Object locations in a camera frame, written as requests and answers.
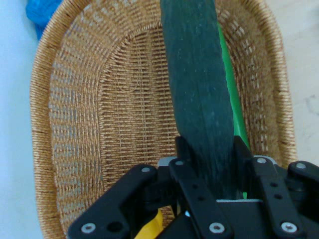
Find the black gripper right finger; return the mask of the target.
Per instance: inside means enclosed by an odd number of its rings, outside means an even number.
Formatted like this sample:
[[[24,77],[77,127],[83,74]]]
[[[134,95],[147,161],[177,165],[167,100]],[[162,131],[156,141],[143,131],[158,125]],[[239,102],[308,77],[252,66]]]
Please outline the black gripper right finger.
[[[253,156],[241,137],[234,138],[239,189],[263,203],[267,227],[277,239],[319,237],[319,168],[296,161],[287,169],[272,158]]]

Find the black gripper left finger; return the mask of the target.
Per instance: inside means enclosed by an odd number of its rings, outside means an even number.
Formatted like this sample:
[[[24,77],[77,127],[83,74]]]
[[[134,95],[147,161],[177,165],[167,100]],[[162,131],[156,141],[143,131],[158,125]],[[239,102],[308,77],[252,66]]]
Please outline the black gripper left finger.
[[[160,208],[175,215],[169,236],[231,239],[234,230],[193,168],[190,147],[175,139],[177,157],[168,165],[139,164],[123,175],[68,228],[69,239],[132,239]]]

